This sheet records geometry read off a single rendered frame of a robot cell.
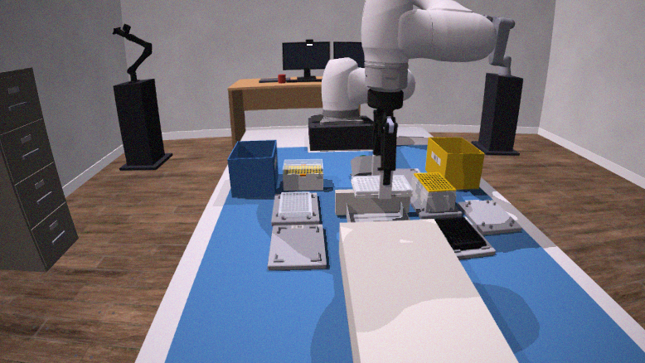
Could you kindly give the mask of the yellow open-top bin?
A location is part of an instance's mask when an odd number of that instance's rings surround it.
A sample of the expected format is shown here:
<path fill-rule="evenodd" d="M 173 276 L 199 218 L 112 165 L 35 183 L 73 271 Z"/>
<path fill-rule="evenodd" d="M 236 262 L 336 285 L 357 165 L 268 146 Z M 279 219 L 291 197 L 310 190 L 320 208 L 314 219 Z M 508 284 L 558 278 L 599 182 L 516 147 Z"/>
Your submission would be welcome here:
<path fill-rule="evenodd" d="M 464 138 L 428 138 L 425 171 L 439 172 L 456 189 L 479 189 L 485 153 Z"/>

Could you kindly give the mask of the blue open-top bin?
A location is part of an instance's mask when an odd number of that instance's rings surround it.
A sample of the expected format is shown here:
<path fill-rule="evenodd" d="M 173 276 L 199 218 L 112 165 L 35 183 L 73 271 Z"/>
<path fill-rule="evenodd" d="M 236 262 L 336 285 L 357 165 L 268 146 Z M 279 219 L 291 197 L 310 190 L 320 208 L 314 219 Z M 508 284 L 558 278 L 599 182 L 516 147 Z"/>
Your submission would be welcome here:
<path fill-rule="evenodd" d="M 277 140 L 239 141 L 228 157 L 232 197 L 274 196 L 278 181 Z M 257 158 L 251 158 L 257 157 Z"/>

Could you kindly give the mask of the blue bench mat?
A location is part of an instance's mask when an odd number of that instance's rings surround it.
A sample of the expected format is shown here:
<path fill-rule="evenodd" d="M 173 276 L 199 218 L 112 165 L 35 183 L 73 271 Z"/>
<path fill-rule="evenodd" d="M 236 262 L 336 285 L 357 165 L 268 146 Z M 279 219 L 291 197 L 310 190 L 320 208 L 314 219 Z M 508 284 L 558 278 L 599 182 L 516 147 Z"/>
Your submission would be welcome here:
<path fill-rule="evenodd" d="M 164 363 L 353 363 L 335 190 L 372 151 L 278 148 L 322 159 L 327 268 L 268 270 L 274 196 L 226 197 Z M 645 352 L 523 229 L 484 235 L 494 255 L 459 259 L 519 363 L 645 363 Z"/>

